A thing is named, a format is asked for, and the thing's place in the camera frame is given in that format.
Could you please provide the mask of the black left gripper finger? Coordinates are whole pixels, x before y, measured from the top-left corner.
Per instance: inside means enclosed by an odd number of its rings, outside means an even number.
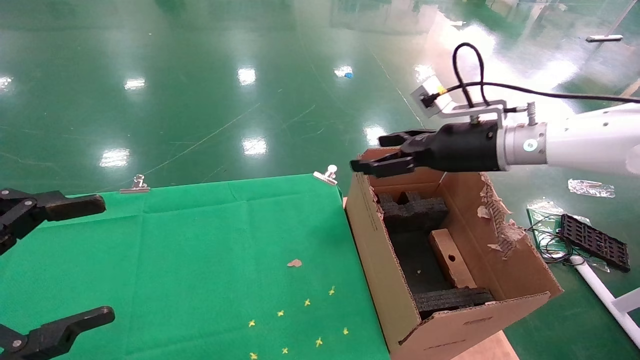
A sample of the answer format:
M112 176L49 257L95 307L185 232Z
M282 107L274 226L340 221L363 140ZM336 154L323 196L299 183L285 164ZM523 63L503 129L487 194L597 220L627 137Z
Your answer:
M2 360L52 360L67 354L81 333L108 325L114 320L114 309L110 306L101 306L45 323L27 334L1 325L0 358Z
M100 194L67 197L61 191L26 193L12 188L0 192L0 255L45 222L60 222L106 210Z

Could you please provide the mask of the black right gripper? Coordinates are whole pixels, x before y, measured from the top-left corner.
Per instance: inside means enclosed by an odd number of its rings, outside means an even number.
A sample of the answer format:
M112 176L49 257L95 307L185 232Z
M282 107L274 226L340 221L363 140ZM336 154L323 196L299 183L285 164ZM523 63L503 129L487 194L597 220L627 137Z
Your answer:
M416 167L444 173L500 171L498 123L446 123L438 130L406 130L378 137L380 147L399 147L383 157L350 161L350 169L375 178L410 174Z

